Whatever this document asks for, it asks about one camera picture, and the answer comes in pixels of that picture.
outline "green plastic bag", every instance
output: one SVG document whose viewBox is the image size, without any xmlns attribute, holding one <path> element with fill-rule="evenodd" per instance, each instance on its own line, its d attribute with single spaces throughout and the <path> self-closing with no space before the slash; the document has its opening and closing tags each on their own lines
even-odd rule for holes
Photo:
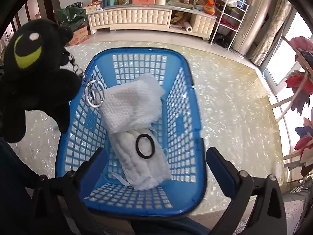
<svg viewBox="0 0 313 235">
<path fill-rule="evenodd" d="M 87 14 L 85 9 L 67 7 L 65 9 L 56 9 L 54 18 L 59 21 L 60 26 L 65 26 L 75 31 L 87 20 Z"/>
</svg>

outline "black rubber ring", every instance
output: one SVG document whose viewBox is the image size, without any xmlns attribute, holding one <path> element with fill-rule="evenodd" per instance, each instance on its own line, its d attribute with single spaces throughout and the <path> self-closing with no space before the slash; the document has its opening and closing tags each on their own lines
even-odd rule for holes
<svg viewBox="0 0 313 235">
<path fill-rule="evenodd" d="M 143 154 L 140 152 L 140 150 L 139 150 L 139 148 L 138 148 L 138 143 L 139 143 L 139 140 L 140 140 L 141 138 L 147 138 L 148 140 L 150 140 L 151 147 L 152 147 L 152 153 L 151 153 L 151 155 L 146 156 L 146 155 L 143 155 Z M 154 141 L 153 141 L 153 139 L 151 138 L 151 136 L 150 136 L 149 134 L 143 133 L 143 134 L 140 134 L 140 135 L 138 136 L 138 138 L 136 139 L 136 151 L 137 151 L 137 154 L 138 154 L 141 158 L 143 158 L 143 159 L 150 159 L 150 158 L 154 155 L 154 152 L 155 152 Z"/>
</svg>

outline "orange bag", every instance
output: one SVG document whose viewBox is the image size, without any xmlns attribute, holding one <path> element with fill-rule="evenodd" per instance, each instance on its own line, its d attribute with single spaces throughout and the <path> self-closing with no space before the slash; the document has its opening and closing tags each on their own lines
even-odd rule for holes
<svg viewBox="0 0 313 235">
<path fill-rule="evenodd" d="M 214 0 L 207 0 L 207 4 L 204 6 L 204 12 L 210 15 L 215 14 L 215 2 Z"/>
</svg>

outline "basket on shelf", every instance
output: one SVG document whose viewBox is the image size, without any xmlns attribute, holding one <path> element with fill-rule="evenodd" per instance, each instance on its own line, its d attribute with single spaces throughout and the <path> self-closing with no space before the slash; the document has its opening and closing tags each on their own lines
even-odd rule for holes
<svg viewBox="0 0 313 235">
<path fill-rule="evenodd" d="M 99 147 L 104 147 L 108 162 L 103 164 L 92 193 L 83 200 L 89 209 L 120 217 L 186 215 L 201 202 L 207 180 L 200 113 L 186 59 L 168 49 L 113 48 L 97 54 L 86 69 L 86 75 L 93 75 L 105 88 L 130 82 L 144 73 L 154 75 L 166 92 L 162 96 L 162 118 L 152 126 L 160 145 L 168 149 L 171 180 L 138 191 L 111 175 L 116 172 L 125 178 L 98 109 L 90 107 L 83 97 L 84 87 L 70 104 L 70 127 L 61 135 L 56 177 L 77 170 Z"/>
</svg>

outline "white shelf rack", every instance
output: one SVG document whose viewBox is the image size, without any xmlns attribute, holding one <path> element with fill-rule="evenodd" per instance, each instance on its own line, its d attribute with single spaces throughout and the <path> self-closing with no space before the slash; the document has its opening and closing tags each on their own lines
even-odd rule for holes
<svg viewBox="0 0 313 235">
<path fill-rule="evenodd" d="M 221 2 L 223 2 L 223 3 L 224 3 L 224 7 L 223 7 L 223 10 L 222 10 L 222 11 L 221 11 L 220 9 L 218 9 L 218 8 L 215 8 L 217 11 L 219 11 L 219 12 L 221 13 L 221 15 L 220 15 L 219 19 L 216 20 L 217 26 L 216 26 L 216 28 L 215 28 L 215 32 L 214 32 L 213 37 L 212 37 L 212 40 L 211 40 L 211 45 L 213 44 L 213 40 L 214 40 L 214 37 L 215 37 L 215 35 L 216 35 L 216 33 L 217 33 L 217 30 L 218 30 L 219 26 L 223 26 L 223 27 L 226 27 L 226 28 L 228 28 L 228 29 L 230 29 L 230 30 L 232 30 L 232 31 L 235 32 L 234 37 L 233 37 L 232 41 L 230 42 L 229 47 L 228 47 L 228 49 L 227 49 L 227 50 L 229 50 L 230 47 L 231 47 L 231 45 L 232 45 L 233 42 L 234 42 L 234 39 L 235 39 L 236 36 L 237 36 L 237 33 L 238 33 L 240 27 L 241 27 L 242 21 L 243 21 L 244 18 L 245 18 L 245 15 L 246 15 L 246 13 L 247 13 L 247 11 L 248 11 L 249 5 L 246 4 L 246 3 L 244 3 L 244 2 L 242 2 L 242 1 L 239 1 L 241 4 L 244 4 L 244 5 L 246 6 L 246 9 L 244 10 L 244 9 L 238 7 L 238 6 L 235 7 L 236 9 L 238 9 L 238 10 L 244 12 L 242 18 L 241 18 L 241 19 L 238 19 L 238 18 L 233 17 L 233 16 L 231 16 L 231 15 L 229 15 L 229 14 L 227 14 L 227 13 L 225 12 L 226 5 L 227 5 L 227 1 L 228 1 L 228 0 L 226 0 L 226 1 L 224 1 L 224 0 L 215 0 L 215 4 L 216 4 L 216 1 L 221 1 Z M 227 17 L 233 18 L 233 19 L 235 19 L 236 21 L 238 21 L 238 22 L 239 22 L 238 28 L 237 28 L 237 29 L 233 29 L 233 28 L 231 28 L 231 27 L 229 27 L 229 26 L 223 25 L 223 24 L 221 23 L 221 20 L 222 20 L 222 17 L 223 17 L 224 15 L 227 16 Z"/>
</svg>

